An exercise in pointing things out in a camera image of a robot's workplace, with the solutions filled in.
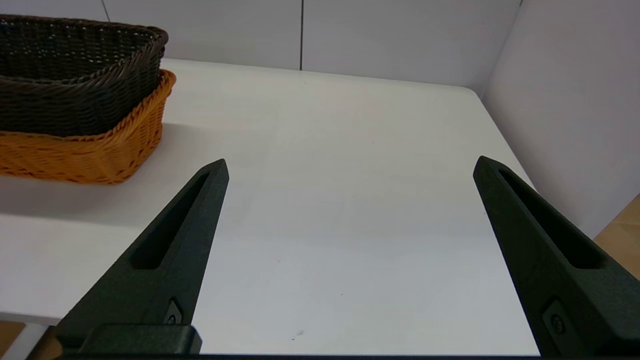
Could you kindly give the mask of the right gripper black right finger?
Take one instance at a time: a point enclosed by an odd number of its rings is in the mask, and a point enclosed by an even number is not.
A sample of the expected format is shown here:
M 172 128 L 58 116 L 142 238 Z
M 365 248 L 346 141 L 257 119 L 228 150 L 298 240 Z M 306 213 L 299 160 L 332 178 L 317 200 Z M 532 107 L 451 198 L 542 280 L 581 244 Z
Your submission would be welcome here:
M 514 171 L 473 180 L 543 357 L 637 357 L 640 283 Z

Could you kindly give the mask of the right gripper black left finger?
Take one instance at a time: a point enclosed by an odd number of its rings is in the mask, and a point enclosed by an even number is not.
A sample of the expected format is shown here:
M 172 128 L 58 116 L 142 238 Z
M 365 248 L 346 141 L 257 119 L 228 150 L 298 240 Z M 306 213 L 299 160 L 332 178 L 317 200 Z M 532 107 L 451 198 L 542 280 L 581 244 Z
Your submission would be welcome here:
M 65 357 L 198 356 L 195 308 L 229 184 L 201 167 L 57 324 Z

